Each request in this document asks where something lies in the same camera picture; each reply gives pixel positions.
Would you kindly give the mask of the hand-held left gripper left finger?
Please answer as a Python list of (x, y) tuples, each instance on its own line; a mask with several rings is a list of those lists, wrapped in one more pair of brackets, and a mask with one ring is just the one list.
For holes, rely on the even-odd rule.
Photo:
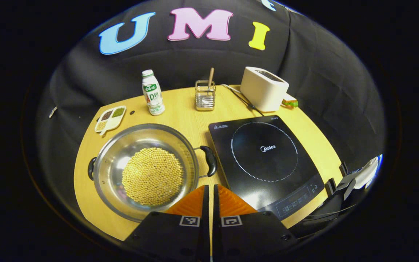
[(150, 212), (127, 237), (129, 251), (152, 262), (210, 262), (208, 186), (164, 212)]

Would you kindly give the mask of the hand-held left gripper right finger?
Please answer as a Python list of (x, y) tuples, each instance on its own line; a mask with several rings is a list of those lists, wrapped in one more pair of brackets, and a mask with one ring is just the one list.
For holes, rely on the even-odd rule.
[(297, 239), (273, 212), (215, 185), (213, 215), (213, 262), (293, 262)]

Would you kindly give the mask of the black induction cooktop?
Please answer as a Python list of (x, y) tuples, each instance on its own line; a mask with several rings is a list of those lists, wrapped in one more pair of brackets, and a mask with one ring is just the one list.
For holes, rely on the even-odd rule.
[(228, 189), (258, 212), (283, 220), (325, 183), (304, 146), (278, 115), (208, 125)]

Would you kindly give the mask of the stainless steel pot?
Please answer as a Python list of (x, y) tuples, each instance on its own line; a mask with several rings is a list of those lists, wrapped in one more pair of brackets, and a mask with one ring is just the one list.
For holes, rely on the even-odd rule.
[[(128, 160), (143, 148), (159, 147), (177, 156), (183, 167), (183, 187), (168, 203), (149, 207), (134, 202), (122, 185), (123, 169)], [(139, 124), (112, 137), (88, 166), (88, 176), (95, 184), (103, 203), (118, 216), (141, 222), (150, 212), (163, 212), (197, 188), (203, 178), (196, 156), (196, 147), (178, 130), (163, 124)]]

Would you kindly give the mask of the heap of yellow soybeans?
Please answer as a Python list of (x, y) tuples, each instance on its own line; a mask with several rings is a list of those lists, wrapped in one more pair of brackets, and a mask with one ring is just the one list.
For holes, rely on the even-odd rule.
[(183, 182), (183, 167), (177, 156), (159, 147), (136, 152), (122, 172), (126, 196), (149, 207), (173, 200), (181, 191)]

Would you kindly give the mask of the sandwich with lettuce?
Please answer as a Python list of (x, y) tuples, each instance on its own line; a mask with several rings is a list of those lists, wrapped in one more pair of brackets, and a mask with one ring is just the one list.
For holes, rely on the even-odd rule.
[(282, 105), (288, 108), (297, 108), (298, 107), (298, 100), (289, 94), (285, 94)]

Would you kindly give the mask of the white toaster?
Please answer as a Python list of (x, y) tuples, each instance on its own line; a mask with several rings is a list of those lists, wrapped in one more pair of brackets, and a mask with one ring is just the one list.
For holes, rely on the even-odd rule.
[(261, 112), (279, 110), (289, 83), (268, 70), (245, 67), (240, 84), (241, 93)]

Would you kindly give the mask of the white drink bottle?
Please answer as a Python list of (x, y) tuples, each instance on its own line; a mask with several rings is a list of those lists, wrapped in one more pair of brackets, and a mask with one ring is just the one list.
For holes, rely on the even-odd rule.
[(142, 72), (142, 90), (150, 114), (153, 116), (163, 114), (165, 105), (163, 102), (161, 86), (156, 79), (153, 70), (145, 70)]

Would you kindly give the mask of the sectioned dish of beans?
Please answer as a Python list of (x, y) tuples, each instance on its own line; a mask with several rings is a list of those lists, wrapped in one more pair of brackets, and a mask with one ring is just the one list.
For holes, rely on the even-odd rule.
[(99, 133), (100, 136), (104, 136), (107, 131), (116, 129), (121, 124), (126, 109), (126, 106), (117, 106), (104, 111), (100, 115), (94, 131)]

